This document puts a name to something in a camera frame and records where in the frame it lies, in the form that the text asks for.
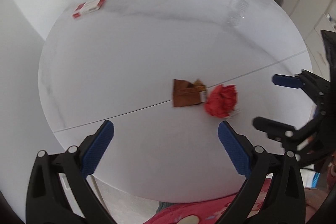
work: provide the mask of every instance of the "round white table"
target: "round white table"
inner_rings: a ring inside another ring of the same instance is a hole
[[[173,79],[200,78],[211,91],[236,85],[239,134],[268,152],[279,143],[256,131],[256,116],[300,127],[312,102],[301,91],[274,86],[274,74],[311,71],[305,44],[273,0],[106,0],[72,18],[73,0],[53,26],[39,65],[43,111],[64,148],[79,145],[105,119],[115,137],[95,176],[135,196],[197,202],[236,193],[237,174],[217,137],[221,119],[203,105],[173,108]]]

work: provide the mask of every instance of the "white label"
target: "white label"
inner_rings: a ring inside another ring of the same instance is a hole
[[[208,96],[207,96],[207,92],[206,92],[206,91],[201,91],[201,92],[199,93],[199,96],[201,97],[201,103],[206,102],[206,100],[208,99]]]

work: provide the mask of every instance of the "blue textured pad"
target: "blue textured pad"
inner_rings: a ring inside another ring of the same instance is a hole
[[[114,136],[113,123],[108,121],[101,129],[82,158],[82,175],[86,178],[95,172],[105,150]]]
[[[288,88],[298,89],[303,87],[303,83],[298,77],[287,75],[274,75],[272,82],[275,85],[286,86]]]
[[[218,138],[228,153],[233,165],[240,175],[248,178],[251,174],[250,157],[225,123],[221,122],[218,127]]]

